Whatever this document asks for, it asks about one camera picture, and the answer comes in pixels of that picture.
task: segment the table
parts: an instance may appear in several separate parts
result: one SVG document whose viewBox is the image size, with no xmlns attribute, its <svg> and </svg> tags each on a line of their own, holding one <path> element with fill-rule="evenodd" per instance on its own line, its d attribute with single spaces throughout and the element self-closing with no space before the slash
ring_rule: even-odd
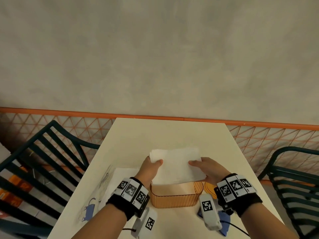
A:
<svg viewBox="0 0 319 239">
<path fill-rule="evenodd" d="M 229 171 L 245 175 L 264 205 L 281 220 L 225 124 L 117 118 L 48 239 L 70 239 L 80 229 L 74 224 L 74 217 L 110 164 L 136 168 L 152 149 L 185 147 L 198 147 L 202 157 L 210 157 Z M 198 208 L 199 203 L 193 207 L 156 209 L 158 220 L 153 238 L 224 238 L 218 232 L 206 229 L 203 221 L 196 216 Z M 231 222 L 244 229 L 237 215 L 231 216 Z M 127 235 L 127 238 L 133 238 L 130 232 Z M 247 236 L 230 226 L 227 238 L 247 239 Z"/>
</svg>

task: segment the cartoon drawing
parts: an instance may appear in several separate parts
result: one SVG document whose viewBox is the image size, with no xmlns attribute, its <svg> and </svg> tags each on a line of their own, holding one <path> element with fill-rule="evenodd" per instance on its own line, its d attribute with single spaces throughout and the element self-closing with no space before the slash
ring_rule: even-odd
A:
<svg viewBox="0 0 319 239">
<path fill-rule="evenodd" d="M 86 210 L 86 213 L 85 213 L 85 217 L 82 218 L 82 222 L 89 221 L 93 217 L 95 204 L 90 204 L 92 200 L 95 200 L 95 198 L 90 199 L 88 206 L 84 207 L 84 210 Z"/>
</svg>

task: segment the cable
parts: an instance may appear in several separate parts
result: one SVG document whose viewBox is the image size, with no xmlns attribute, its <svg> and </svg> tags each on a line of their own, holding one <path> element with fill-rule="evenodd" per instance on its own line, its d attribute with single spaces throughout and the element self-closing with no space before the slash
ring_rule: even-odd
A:
<svg viewBox="0 0 319 239">
<path fill-rule="evenodd" d="M 245 233 L 247 236 L 249 236 L 248 233 L 246 233 L 245 231 L 243 231 L 242 229 L 240 229 L 238 226 L 235 226 L 234 224 L 232 224 L 232 223 L 230 223 L 230 222 L 228 222 L 228 221 L 220 221 L 220 222 L 222 222 L 222 223 L 227 223 L 227 224 L 229 224 L 229 225 L 232 225 L 233 227 L 236 227 L 238 230 L 240 230 L 242 233 Z"/>
<path fill-rule="evenodd" d="M 132 229 L 132 228 L 123 228 L 122 230 L 129 230 L 129 231 L 136 232 L 136 229 Z"/>
</svg>

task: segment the dark green chair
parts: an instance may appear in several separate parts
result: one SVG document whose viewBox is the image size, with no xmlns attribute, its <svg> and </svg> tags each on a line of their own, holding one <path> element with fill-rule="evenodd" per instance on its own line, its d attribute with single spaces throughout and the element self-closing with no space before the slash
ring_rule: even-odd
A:
<svg viewBox="0 0 319 239">
<path fill-rule="evenodd" d="M 299 237 L 312 238 L 319 234 L 319 195 L 316 194 L 319 176 L 275 166 L 277 157 L 287 151 L 319 155 L 319 151 L 306 148 L 280 148 L 273 153 L 258 179 L 268 175 Z M 303 226 L 312 226 L 312 229 L 305 233 Z"/>
<path fill-rule="evenodd" d="M 79 158 L 73 153 L 60 139 L 61 137 L 66 137 L 69 139 L 74 145 L 76 151 L 78 152 Z M 63 169 L 56 161 L 54 161 L 43 149 L 41 149 L 39 145 L 39 141 L 43 144 L 43 147 L 46 147 L 48 151 L 52 153 L 60 162 L 62 162 L 74 175 L 72 176 L 65 169 Z M 83 151 L 83 147 L 98 149 L 100 145 L 92 144 L 86 141 L 83 141 L 69 132 L 67 132 L 61 125 L 59 125 L 55 120 L 51 121 L 44 128 L 42 128 L 37 134 L 35 134 L 29 141 L 27 141 L 24 145 L 18 148 L 14 153 L 12 153 L 8 158 L 6 158 L 2 163 L 0 163 L 0 172 L 3 170 L 8 170 L 16 176 L 20 177 L 22 180 L 31 184 L 34 188 L 36 188 L 41 193 L 45 194 L 59 205 L 65 207 L 68 201 L 62 198 L 60 195 L 55 193 L 53 190 L 48 188 L 46 185 L 38 181 L 34 178 L 34 173 L 25 172 L 17 165 L 13 163 L 14 160 L 17 160 L 19 163 L 23 164 L 29 171 L 35 170 L 39 174 L 41 174 L 44 178 L 50 181 L 54 186 L 60 189 L 67 196 L 72 196 L 73 191 L 67 187 L 64 183 L 58 180 L 55 176 L 53 176 L 48 170 L 46 170 L 37 159 L 41 158 L 44 162 L 50 165 L 57 173 L 63 176 L 67 181 L 69 181 L 75 187 L 78 185 L 78 180 L 80 180 L 83 176 L 83 173 L 80 172 L 72 163 L 67 160 L 67 158 L 61 153 L 63 150 L 66 155 L 68 155 L 75 164 L 78 165 L 83 171 L 89 166 L 89 162 L 87 157 Z M 36 155 L 37 159 L 31 159 L 30 151 L 32 150 Z M 17 197 L 21 198 L 26 203 L 34 206 L 39 211 L 42 211 L 53 217 L 54 219 L 58 219 L 60 214 L 54 208 L 46 205 L 36 197 L 30 195 L 29 193 L 23 191 L 18 188 L 8 180 L 4 179 L 0 176 L 0 187 Z M 39 238 L 38 236 L 48 236 L 51 232 L 53 226 L 48 223 L 39 220 L 38 218 L 24 212 L 23 210 L 16 208 L 9 203 L 0 200 L 0 211 L 26 223 L 16 223 L 7 220 L 0 220 L 0 230 L 12 234 L 18 237 L 34 239 Z"/>
</svg>

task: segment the gray wall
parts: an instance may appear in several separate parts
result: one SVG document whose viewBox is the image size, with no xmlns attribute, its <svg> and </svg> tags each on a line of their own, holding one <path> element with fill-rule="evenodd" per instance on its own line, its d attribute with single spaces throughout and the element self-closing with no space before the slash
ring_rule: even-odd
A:
<svg viewBox="0 0 319 239">
<path fill-rule="evenodd" d="M 319 0 L 0 0 L 0 106 L 319 124 Z"/>
</svg>

